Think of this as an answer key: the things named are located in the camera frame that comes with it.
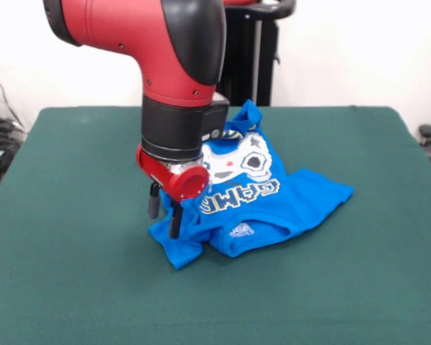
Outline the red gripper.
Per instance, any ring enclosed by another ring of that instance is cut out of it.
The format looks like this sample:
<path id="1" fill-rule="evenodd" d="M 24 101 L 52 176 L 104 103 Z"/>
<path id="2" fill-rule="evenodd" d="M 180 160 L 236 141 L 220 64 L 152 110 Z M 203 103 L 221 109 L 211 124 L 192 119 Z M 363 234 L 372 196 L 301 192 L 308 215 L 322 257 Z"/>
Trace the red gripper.
<path id="1" fill-rule="evenodd" d="M 163 162 L 148 155 L 139 145 L 136 150 L 136 161 L 144 173 L 154 182 L 149 190 L 148 215 L 156 219 L 161 204 L 160 190 L 172 197 L 170 232 L 171 239 L 178 239 L 182 221 L 183 208 L 179 202 L 197 198 L 209 182 L 209 172 L 199 164 L 184 167 L 182 172 L 173 172 Z"/>

